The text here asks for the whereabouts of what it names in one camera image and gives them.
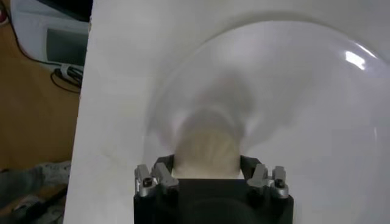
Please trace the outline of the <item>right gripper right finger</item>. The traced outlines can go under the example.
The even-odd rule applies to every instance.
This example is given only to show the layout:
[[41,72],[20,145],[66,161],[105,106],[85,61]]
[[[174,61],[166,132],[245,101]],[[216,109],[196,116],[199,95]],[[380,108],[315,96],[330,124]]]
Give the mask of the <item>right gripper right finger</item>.
[[275,166],[269,175],[268,168],[257,158],[240,156],[240,169],[249,188],[261,197],[269,196],[277,200],[289,197],[286,183],[286,170]]

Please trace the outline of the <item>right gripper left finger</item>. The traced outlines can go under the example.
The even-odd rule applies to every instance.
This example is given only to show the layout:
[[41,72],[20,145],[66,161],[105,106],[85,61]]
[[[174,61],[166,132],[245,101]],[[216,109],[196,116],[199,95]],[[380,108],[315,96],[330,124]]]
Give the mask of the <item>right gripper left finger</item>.
[[172,175],[174,155],[159,157],[149,171],[147,165],[137,165],[135,169],[135,195],[154,197],[158,190],[170,194],[179,190],[179,180]]

